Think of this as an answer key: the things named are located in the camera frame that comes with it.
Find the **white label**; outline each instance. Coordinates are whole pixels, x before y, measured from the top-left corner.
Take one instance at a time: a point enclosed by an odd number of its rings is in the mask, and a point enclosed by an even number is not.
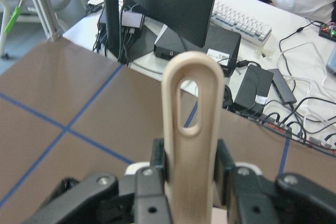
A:
[[[230,55],[225,52],[220,52],[209,48],[207,55],[213,58],[220,65],[227,66],[229,63]]]
[[[267,101],[267,97],[262,97],[260,95],[256,95],[256,103],[265,105]]]

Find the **white connector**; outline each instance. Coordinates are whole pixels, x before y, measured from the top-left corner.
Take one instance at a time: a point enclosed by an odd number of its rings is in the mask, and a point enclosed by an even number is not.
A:
[[[141,28],[144,22],[144,16],[140,13],[124,11],[122,14],[122,26]]]

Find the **black box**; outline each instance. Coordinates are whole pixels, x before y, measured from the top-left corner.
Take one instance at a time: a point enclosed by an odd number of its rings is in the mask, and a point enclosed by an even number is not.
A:
[[[249,65],[239,87],[233,108],[237,112],[260,116],[266,102],[273,73]]]
[[[228,60],[220,63],[226,77],[230,77],[235,68],[238,57],[241,35],[221,27],[210,25],[203,48],[183,39],[173,30],[162,30],[154,44],[155,56],[170,60],[185,51],[201,51],[208,53],[209,49],[218,53],[228,54]]]

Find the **blue tape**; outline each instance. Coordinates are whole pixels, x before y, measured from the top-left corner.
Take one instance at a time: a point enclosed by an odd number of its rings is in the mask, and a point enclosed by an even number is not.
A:
[[[46,150],[39,156],[39,158],[33,163],[28,171],[22,176],[22,178],[9,190],[5,197],[0,201],[0,209],[11,198],[16,190],[24,183],[24,181],[30,176],[30,174],[36,169],[36,167],[42,162],[42,160],[48,155],[49,152],[56,146],[60,139],[64,136],[65,131],[62,131],[58,137],[46,148]]]
[[[46,115],[43,115],[42,113],[24,105],[23,103],[20,103],[8,96],[6,96],[3,93],[0,93],[0,98],[4,99],[5,101],[37,116],[38,118],[45,120],[46,122],[49,122],[59,128],[62,129],[62,132],[56,137],[56,139],[47,147],[47,149],[37,158],[37,160],[33,163],[33,165],[28,169],[28,171],[19,179],[19,181],[10,189],[10,191],[4,196],[3,199],[0,201],[0,209],[3,207],[3,205],[11,198],[11,196],[18,190],[18,188],[24,183],[24,181],[30,176],[30,174],[37,168],[37,166],[43,161],[43,159],[51,152],[51,150],[57,145],[57,143],[60,141],[60,139],[66,134],[66,132],[70,132],[76,136],[78,136],[80,139],[90,143],[91,145],[99,148],[100,150],[103,150],[110,155],[126,162],[127,164],[132,164],[133,162],[129,159],[123,157],[122,155],[119,155],[118,153],[94,142],[93,140],[90,140],[89,138],[71,130],[71,126],[79,119],[79,117],[84,113],[84,111],[89,107],[89,105],[95,100],[95,98],[102,92],[102,90],[108,85],[108,83],[116,76],[116,74],[119,72],[119,70],[122,68],[122,65],[119,65],[116,70],[112,73],[112,75],[104,82],[104,84],[96,91],[96,93],[92,96],[92,98],[87,102],[87,104],[79,111],[79,113],[71,120],[71,122],[64,126],[61,123],[58,123],[57,121],[47,117]]]
[[[47,117],[46,115],[43,115],[42,113],[40,113],[40,112],[38,112],[38,111],[36,111],[36,110],[34,110],[34,109],[32,109],[32,108],[30,108],[30,107],[24,105],[23,103],[20,103],[20,102],[18,102],[18,101],[16,101],[16,100],[14,100],[14,99],[12,99],[12,98],[6,96],[5,94],[0,93],[0,97],[1,97],[2,99],[4,99],[5,101],[7,101],[7,102],[9,102],[9,103],[11,103],[11,104],[13,104],[13,105],[15,105],[15,106],[17,106],[17,107],[19,107],[19,108],[25,110],[25,111],[27,111],[27,112],[29,112],[29,113],[31,113],[31,114],[37,116],[38,118],[41,118],[42,120],[45,120],[45,121],[47,121],[47,122],[49,122],[49,123],[51,123],[51,124],[53,124],[53,125],[55,125],[55,126],[61,128],[61,129],[65,129],[65,128],[66,128],[66,127],[65,127],[64,125],[62,125],[61,123],[59,123],[59,122],[57,122],[57,121],[55,121],[55,120],[53,120],[53,119]]]
[[[109,82],[117,75],[117,73],[122,68],[122,64],[120,64],[117,69],[113,72],[113,74],[104,82],[104,84],[96,91],[96,93],[91,97],[91,99],[85,104],[85,106],[78,112],[78,114],[71,120],[68,124],[68,127],[71,128],[73,124],[80,118],[80,116],[84,113],[84,111],[91,105],[91,103],[97,98],[97,96],[104,90],[104,88],[109,84]]]
[[[194,107],[193,107],[193,110],[191,111],[187,121],[185,122],[184,124],[184,127],[185,128],[188,128],[191,124],[191,121],[193,120],[195,114],[196,114],[196,111],[197,111],[197,102],[195,103]]]
[[[127,163],[127,164],[129,164],[129,165],[134,163],[133,161],[131,161],[131,160],[129,160],[128,158],[126,158],[126,157],[120,155],[119,153],[114,152],[114,151],[111,150],[111,149],[108,149],[107,147],[105,147],[105,146],[103,146],[103,145],[101,145],[101,144],[99,144],[99,143],[97,143],[97,142],[91,140],[90,138],[88,138],[88,137],[86,137],[86,136],[84,136],[84,135],[82,135],[82,134],[80,134],[80,133],[78,133],[78,132],[76,132],[76,131],[73,131],[73,130],[69,129],[69,133],[71,133],[71,134],[73,134],[74,136],[76,136],[76,137],[78,137],[78,138],[84,140],[85,142],[87,142],[87,143],[89,143],[89,144],[95,146],[96,148],[98,148],[98,149],[100,149],[100,150],[102,150],[102,151],[104,151],[104,152],[110,154],[111,156],[114,156],[114,157],[116,157],[117,159],[119,159],[119,160],[121,160],[121,161],[124,161],[125,163]]]
[[[286,165],[286,159],[287,159],[287,154],[288,154],[288,149],[289,149],[289,144],[290,144],[290,138],[286,138],[286,142],[285,142],[285,146],[282,152],[282,158],[281,158],[281,162],[280,162],[280,167],[279,167],[279,173],[278,175],[282,175],[283,171],[285,169],[285,165]]]

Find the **green handle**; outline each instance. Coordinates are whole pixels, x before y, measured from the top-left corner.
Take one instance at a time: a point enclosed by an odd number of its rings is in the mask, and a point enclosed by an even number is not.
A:
[[[13,15],[11,17],[11,19],[9,20],[6,28],[5,28],[5,33],[10,33],[14,24],[16,23],[17,17],[20,15],[20,7],[15,7],[15,10],[13,12]]]

